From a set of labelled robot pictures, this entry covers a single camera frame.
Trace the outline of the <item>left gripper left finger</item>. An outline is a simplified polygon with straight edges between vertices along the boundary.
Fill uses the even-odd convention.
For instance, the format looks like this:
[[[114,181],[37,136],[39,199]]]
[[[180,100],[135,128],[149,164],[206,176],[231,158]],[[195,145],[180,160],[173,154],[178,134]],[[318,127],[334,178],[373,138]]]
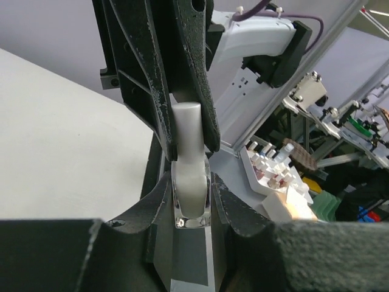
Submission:
[[[170,172],[112,223],[1,221],[2,291],[169,291]]]

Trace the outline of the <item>white nail polish cap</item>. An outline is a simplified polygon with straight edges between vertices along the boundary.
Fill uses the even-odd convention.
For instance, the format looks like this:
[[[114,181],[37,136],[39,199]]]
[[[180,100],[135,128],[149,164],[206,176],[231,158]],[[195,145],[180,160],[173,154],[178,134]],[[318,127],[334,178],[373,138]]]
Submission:
[[[173,105],[177,127],[177,161],[182,164],[204,162],[201,104],[182,102]]]

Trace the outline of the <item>clear nail polish bottle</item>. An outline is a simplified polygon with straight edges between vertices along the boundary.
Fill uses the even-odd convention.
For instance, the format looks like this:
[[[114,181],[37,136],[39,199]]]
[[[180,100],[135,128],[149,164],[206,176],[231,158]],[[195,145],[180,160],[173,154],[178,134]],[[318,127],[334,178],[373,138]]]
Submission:
[[[207,158],[193,165],[171,165],[174,223],[178,229],[211,224],[211,174]]]

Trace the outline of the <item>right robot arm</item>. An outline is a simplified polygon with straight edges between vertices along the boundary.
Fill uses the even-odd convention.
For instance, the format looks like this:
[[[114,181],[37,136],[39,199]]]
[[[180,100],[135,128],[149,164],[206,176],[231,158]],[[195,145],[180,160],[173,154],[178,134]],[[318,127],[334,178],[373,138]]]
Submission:
[[[170,99],[198,102],[205,146],[220,148],[207,80],[213,63],[242,58],[261,83],[284,85],[307,52],[311,29],[261,1],[244,13],[214,10],[212,1],[94,1],[106,67],[104,89],[155,133],[169,161],[177,159],[178,123]]]

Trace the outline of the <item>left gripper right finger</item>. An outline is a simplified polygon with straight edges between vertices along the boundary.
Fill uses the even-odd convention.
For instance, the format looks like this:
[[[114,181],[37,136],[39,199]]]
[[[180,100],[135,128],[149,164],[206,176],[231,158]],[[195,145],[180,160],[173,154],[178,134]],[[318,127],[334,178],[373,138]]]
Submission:
[[[387,291],[387,223],[277,223],[211,175],[217,291]]]

